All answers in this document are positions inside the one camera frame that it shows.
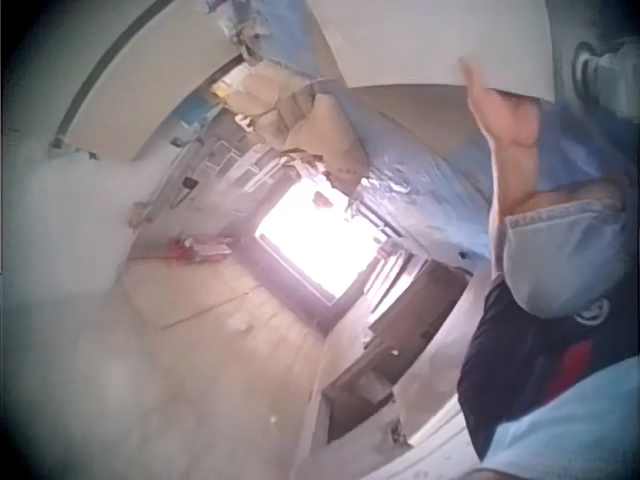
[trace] hand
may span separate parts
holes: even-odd
[[[487,88],[478,66],[464,58],[460,66],[467,81],[469,108],[489,144],[531,148],[540,131],[540,111],[531,98]]]

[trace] bright window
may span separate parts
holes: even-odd
[[[321,191],[333,203],[319,208]],[[337,190],[303,179],[295,184],[260,224],[264,235],[300,270],[336,298],[366,268],[386,236],[362,217],[347,220],[347,198]]]

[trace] white paper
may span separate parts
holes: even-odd
[[[490,87],[554,100],[544,0],[308,0],[349,87],[462,85],[461,56]]]

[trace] surgical mask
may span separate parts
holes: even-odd
[[[504,277],[516,302],[541,318],[574,315],[627,267],[626,214],[607,200],[581,200],[505,219]]]

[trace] dark shirt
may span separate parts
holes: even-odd
[[[580,380],[638,355],[637,271],[580,314],[541,319],[506,282],[487,294],[458,381],[458,400],[480,459],[496,428],[553,400]]]

